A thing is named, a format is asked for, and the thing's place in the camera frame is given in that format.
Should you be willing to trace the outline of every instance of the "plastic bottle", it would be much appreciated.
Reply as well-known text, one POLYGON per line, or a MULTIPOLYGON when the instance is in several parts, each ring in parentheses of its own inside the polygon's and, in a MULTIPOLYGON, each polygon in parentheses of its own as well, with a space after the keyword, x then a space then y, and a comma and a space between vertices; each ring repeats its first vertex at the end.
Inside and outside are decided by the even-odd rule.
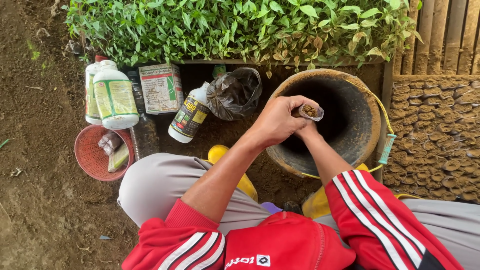
POLYGON ((206 98, 209 85, 204 82, 202 87, 194 89, 188 94, 172 124, 168 127, 168 134, 177 141, 185 144, 190 142, 210 112, 206 98))
POLYGON ((100 71, 100 62, 107 59, 107 57, 96 55, 95 63, 88 65, 85 69, 85 120, 94 125, 102 125, 102 120, 93 92, 93 77, 100 71))
POLYGON ((132 82, 118 71, 114 61, 100 62, 93 78, 96 104, 107 129, 125 129, 138 123, 138 112, 132 93, 132 82))
POLYGON ((135 159, 139 161, 146 156, 160 153, 160 142, 156 133, 153 116, 147 114, 145 110, 144 94, 138 82, 138 73, 136 71, 129 71, 127 75, 132 81, 133 98, 135 99, 139 113, 138 124, 130 128, 135 159))

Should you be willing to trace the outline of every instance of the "cardboard box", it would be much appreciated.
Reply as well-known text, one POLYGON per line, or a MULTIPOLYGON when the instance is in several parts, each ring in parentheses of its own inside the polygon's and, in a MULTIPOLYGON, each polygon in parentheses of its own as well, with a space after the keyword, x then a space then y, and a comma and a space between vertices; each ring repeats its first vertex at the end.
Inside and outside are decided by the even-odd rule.
POLYGON ((145 109, 150 114, 177 112, 183 103, 180 69, 174 64, 138 68, 145 109))

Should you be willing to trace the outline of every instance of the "plastic wrapper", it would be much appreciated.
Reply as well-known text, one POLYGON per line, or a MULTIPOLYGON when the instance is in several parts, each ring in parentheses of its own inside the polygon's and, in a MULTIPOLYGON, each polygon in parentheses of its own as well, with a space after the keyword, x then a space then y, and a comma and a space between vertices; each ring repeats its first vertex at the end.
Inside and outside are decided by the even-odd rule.
POLYGON ((213 80, 207 88, 207 106, 222 120, 239 120, 253 114, 261 93, 258 71, 238 68, 213 80))
POLYGON ((108 132, 98 142, 98 146, 103 148, 107 156, 111 155, 121 144, 122 139, 115 132, 108 132))
POLYGON ((300 107, 297 107, 297 108, 293 109, 292 116, 293 117, 305 117, 307 119, 312 119, 312 120, 318 122, 324 117, 324 110, 320 106, 317 106, 315 104, 307 103, 307 104, 302 104, 300 107), (309 108, 306 108, 305 110, 307 110, 307 111, 311 111, 312 109, 315 110, 313 115, 316 115, 316 117, 310 116, 305 112, 305 110, 304 110, 305 105, 309 106, 309 108))

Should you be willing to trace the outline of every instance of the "brown soil ground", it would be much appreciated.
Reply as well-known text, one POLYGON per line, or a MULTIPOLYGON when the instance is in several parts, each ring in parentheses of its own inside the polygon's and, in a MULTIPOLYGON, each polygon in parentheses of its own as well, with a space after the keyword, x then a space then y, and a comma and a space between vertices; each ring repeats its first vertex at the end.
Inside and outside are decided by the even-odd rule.
MULTIPOLYGON (((138 228, 116 203, 120 181, 100 182, 85 174, 73 153, 84 120, 84 63, 62 54, 68 40, 64 14, 51 17, 54 0, 5 0, 0 4, 0 269, 119 269, 137 242, 138 228), (50 37, 37 37, 45 28, 50 37), (11 176, 16 168, 23 170, 11 176), (111 240, 100 240, 100 235, 111 240)), ((68 4, 60 1, 59 6, 68 4)), ((231 71, 236 66, 229 66, 231 71)), ((213 66, 182 66, 185 92, 212 80, 213 66)), ((375 93, 382 65, 337 68, 357 75, 375 93)), ((210 114, 189 144, 167 134, 172 115, 159 116, 161 150, 206 159, 215 144, 232 146, 255 121, 266 101, 293 70, 264 68, 259 109, 227 122, 210 114)), ((367 165, 374 164, 373 156, 367 165)), ((263 152, 247 171, 259 199, 278 206, 301 202, 320 182, 281 170, 263 152)))

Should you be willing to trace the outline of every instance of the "person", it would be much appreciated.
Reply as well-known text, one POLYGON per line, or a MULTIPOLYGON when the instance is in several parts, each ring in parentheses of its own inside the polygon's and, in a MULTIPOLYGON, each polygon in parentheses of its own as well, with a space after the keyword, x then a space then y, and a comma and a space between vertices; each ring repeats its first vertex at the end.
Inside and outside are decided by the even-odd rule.
POLYGON ((122 268, 463 269, 452 253, 467 269, 476 268, 478 207, 441 202, 442 208, 433 211, 429 204, 422 208, 420 202, 428 200, 398 200, 367 171, 346 163, 311 120, 291 116, 308 102, 315 104, 303 96, 269 100, 253 126, 214 165, 167 153, 133 164, 118 203, 140 227, 139 243, 122 268), (315 220, 292 212, 271 215, 237 188, 261 151, 293 134, 315 160, 331 215, 315 220), (462 215, 470 220, 462 223, 462 215))

